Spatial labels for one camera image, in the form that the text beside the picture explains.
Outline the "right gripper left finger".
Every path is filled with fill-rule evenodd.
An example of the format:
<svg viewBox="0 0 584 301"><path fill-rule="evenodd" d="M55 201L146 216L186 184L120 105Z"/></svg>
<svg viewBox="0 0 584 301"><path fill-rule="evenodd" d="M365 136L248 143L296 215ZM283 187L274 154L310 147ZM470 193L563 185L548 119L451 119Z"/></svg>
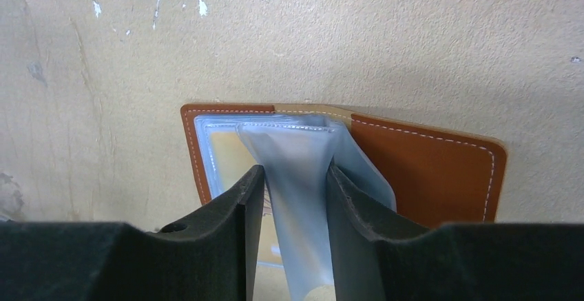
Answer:
<svg viewBox="0 0 584 301"><path fill-rule="evenodd" d="M264 169L145 232L125 222L5 222L2 300L251 300Z"/></svg>

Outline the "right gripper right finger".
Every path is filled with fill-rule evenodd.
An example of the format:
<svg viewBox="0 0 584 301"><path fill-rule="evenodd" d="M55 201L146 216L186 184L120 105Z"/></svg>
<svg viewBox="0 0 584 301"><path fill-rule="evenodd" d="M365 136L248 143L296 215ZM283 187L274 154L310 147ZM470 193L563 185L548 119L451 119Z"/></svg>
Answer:
<svg viewBox="0 0 584 301"><path fill-rule="evenodd" d="M455 223L428 229L326 176L338 300L582 300L583 226Z"/></svg>

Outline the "brown leather card holder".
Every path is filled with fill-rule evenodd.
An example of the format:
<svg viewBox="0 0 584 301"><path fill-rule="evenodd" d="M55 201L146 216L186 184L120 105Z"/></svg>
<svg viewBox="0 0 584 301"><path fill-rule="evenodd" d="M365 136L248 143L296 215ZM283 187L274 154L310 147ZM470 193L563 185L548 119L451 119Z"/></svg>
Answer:
<svg viewBox="0 0 584 301"><path fill-rule="evenodd" d="M397 211L435 228L445 222L493 222L507 153L497 140L390 120L332 105L190 103L181 107L195 185L211 200L211 165L202 158L195 119L203 114L320 114L341 121L397 197Z"/></svg>

